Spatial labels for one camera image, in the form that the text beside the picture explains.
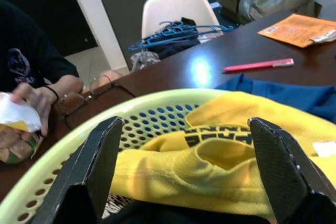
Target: wooden table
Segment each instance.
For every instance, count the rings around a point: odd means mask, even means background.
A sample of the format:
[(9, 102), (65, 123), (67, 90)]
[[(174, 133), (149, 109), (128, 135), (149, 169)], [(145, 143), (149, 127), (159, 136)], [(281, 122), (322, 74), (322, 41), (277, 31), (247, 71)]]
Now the wooden table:
[[(336, 86), (336, 42), (314, 45), (306, 49), (283, 44), (257, 32), (283, 18), (289, 12), (278, 12), (264, 19), (239, 27), (219, 38), (171, 56), (142, 71), (117, 81), (136, 96), (179, 88), (215, 88), (231, 79), (234, 74), (223, 74), (224, 66), (266, 60), (293, 58), (292, 67), (245, 72), (251, 79), (302, 85)], [(69, 117), (72, 126), (78, 126), (99, 112), (131, 99), (119, 88), (89, 100), (88, 105)], [(0, 200), (2, 200), (34, 162), (69, 129), (57, 116), (50, 116), (50, 134), (37, 155), (18, 165), (0, 164)]]

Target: pink marker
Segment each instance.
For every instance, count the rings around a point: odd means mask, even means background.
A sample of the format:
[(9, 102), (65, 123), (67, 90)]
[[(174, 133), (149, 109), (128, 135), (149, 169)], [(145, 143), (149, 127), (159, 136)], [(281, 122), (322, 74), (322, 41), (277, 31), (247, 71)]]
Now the pink marker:
[(251, 64), (244, 64), (244, 65), (236, 65), (231, 67), (223, 68), (225, 73), (227, 72), (236, 72), (236, 71), (243, 71), (248, 69), (259, 69), (259, 68), (276, 68), (276, 67), (286, 67), (294, 65), (294, 60), (283, 59), (283, 60), (271, 60), (271, 61), (264, 61), (258, 63), (251, 63)]

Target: orange envelope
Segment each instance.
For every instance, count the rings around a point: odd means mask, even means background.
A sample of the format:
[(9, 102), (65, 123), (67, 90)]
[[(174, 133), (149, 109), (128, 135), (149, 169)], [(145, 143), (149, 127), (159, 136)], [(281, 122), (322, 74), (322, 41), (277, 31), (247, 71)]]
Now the orange envelope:
[(301, 48), (336, 39), (336, 22), (292, 14), (258, 32)]

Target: white plastic chair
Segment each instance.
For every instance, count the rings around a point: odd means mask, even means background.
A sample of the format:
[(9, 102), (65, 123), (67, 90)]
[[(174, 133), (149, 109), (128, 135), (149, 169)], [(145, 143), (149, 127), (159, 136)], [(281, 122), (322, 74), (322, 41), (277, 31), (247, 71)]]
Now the white plastic chair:
[(142, 38), (159, 30), (160, 22), (182, 17), (193, 19), (198, 26), (219, 25), (208, 0), (147, 0), (142, 14)]

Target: green plastic basket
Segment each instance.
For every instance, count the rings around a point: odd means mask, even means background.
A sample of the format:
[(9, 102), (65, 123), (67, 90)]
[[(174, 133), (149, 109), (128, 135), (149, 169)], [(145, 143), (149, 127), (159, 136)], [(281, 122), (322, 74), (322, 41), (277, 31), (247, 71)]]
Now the green plastic basket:
[(0, 223), (22, 224), (34, 216), (62, 165), (99, 122), (115, 115), (124, 118), (119, 150), (140, 148), (160, 134), (187, 128), (186, 114), (224, 92), (212, 89), (163, 91), (123, 102), (96, 115), (58, 141), (26, 172), (0, 204)]

